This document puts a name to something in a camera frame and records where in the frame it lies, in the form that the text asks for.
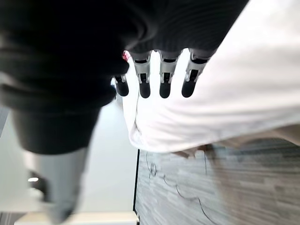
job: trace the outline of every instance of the black cable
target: black cable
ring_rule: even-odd
[[[156,167],[155,163],[151,162],[151,164],[150,164],[150,166],[149,166],[149,162],[148,162],[148,153],[146,153],[146,162],[147,162],[147,168],[148,168],[148,170],[149,170],[149,179],[151,179],[151,176],[152,176],[152,177],[156,177],[156,176],[157,176],[157,177],[163,179],[164,182],[165,182],[165,184],[168,185],[169,187],[176,188],[176,191],[177,191],[178,195],[179,195],[181,198],[186,199],[186,200],[189,200],[189,201],[195,201],[195,200],[197,200],[197,201],[199,202],[201,211],[202,211],[202,213],[204,214],[204,216],[205,216],[211,223],[213,223],[214,225],[220,225],[220,224],[216,223],[215,221],[213,221],[213,220],[206,214],[206,212],[205,212],[204,209],[203,209],[203,205],[202,205],[202,202],[201,202],[201,200],[200,200],[199,197],[197,197],[197,196],[195,196],[195,197],[186,197],[186,196],[183,196],[183,195],[180,193],[179,187],[178,187],[177,184],[175,184],[175,185],[169,184],[169,183],[165,180],[165,174],[163,174],[162,176],[159,176],[159,175],[158,175],[158,170],[157,170],[157,167]]]

